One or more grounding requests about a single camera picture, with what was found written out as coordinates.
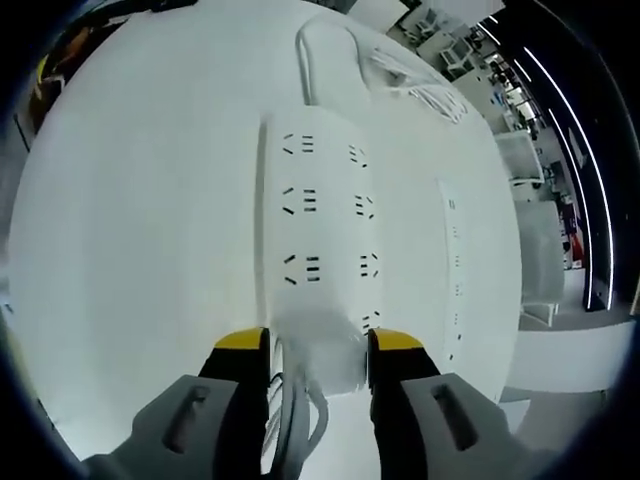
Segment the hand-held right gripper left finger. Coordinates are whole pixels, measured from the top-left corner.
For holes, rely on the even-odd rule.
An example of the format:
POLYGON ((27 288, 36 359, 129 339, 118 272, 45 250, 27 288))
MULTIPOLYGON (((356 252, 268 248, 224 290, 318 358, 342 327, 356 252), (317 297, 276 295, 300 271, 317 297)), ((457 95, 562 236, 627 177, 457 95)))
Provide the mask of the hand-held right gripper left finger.
POLYGON ((269 416, 270 333, 232 332, 198 375, 184 375, 134 417, 129 437, 84 460, 90 479, 259 479, 269 416))

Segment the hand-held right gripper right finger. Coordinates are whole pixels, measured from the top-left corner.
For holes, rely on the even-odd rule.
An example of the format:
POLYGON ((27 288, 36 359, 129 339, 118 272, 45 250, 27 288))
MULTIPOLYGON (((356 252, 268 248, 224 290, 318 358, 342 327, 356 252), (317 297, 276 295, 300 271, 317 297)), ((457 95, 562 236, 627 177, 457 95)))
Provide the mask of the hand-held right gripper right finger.
POLYGON ((522 479, 504 411, 400 331, 368 337, 370 418, 384 479, 522 479))

